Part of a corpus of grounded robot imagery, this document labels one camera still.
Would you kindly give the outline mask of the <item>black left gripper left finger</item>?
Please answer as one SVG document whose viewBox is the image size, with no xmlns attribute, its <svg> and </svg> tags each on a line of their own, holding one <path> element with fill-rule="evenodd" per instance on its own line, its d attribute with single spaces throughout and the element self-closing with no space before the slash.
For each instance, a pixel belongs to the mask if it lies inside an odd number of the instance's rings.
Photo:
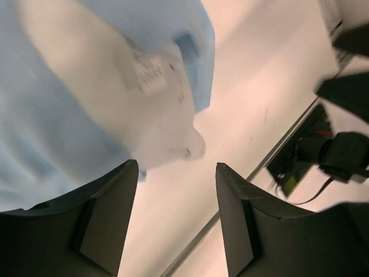
<svg viewBox="0 0 369 277">
<path fill-rule="evenodd" d="M 31 209 L 1 213 L 2 276 L 117 276 L 138 184 L 128 160 Z"/>
</svg>

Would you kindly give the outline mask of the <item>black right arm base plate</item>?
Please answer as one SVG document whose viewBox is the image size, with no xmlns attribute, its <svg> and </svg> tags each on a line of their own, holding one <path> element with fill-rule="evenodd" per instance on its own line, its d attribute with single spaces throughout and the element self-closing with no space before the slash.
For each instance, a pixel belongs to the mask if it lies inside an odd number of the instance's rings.
<svg viewBox="0 0 369 277">
<path fill-rule="evenodd" d="M 333 131 L 323 105 L 315 106 L 277 151 L 267 169 L 285 197 L 294 191 L 313 165 L 318 165 Z"/>
</svg>

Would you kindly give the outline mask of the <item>white pillow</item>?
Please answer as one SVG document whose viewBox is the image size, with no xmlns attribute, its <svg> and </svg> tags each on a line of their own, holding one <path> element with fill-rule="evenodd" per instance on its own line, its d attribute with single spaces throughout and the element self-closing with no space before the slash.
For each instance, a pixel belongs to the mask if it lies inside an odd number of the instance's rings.
<svg viewBox="0 0 369 277">
<path fill-rule="evenodd" d="M 16 8 L 46 65 L 143 169 L 204 156 L 178 46 L 144 52 L 79 1 L 17 1 Z"/>
</svg>

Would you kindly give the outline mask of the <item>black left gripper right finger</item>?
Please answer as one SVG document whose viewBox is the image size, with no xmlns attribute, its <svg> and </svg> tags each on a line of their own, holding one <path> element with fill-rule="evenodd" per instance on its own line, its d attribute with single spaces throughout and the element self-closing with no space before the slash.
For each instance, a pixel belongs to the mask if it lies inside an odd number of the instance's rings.
<svg viewBox="0 0 369 277">
<path fill-rule="evenodd" d="M 312 212 L 216 166 L 229 276 L 367 276 L 368 204 Z"/>
</svg>

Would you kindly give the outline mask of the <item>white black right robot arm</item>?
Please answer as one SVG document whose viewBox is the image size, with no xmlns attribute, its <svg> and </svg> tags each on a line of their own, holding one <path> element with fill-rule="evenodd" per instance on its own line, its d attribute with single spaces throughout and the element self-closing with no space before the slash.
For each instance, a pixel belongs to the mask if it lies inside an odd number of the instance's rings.
<svg viewBox="0 0 369 277">
<path fill-rule="evenodd" d="M 368 24 L 337 36 L 333 46 L 350 54 L 368 56 Z M 316 93 L 322 99 L 368 122 L 368 73 L 324 79 Z M 368 136 L 358 132 L 315 130 L 299 137 L 299 161 L 316 164 L 331 180 L 349 182 L 353 176 L 368 178 Z"/>
</svg>

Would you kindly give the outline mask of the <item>light blue pillowcase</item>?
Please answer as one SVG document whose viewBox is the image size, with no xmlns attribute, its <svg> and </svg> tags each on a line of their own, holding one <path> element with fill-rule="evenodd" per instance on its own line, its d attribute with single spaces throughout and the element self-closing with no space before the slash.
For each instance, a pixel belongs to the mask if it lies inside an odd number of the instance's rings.
<svg viewBox="0 0 369 277">
<path fill-rule="evenodd" d="M 2 211 L 30 208 L 134 159 L 46 65 L 16 2 L 1 2 Z M 195 115 L 210 105 L 215 35 L 201 1 L 79 2 L 144 52 L 178 46 Z"/>
</svg>

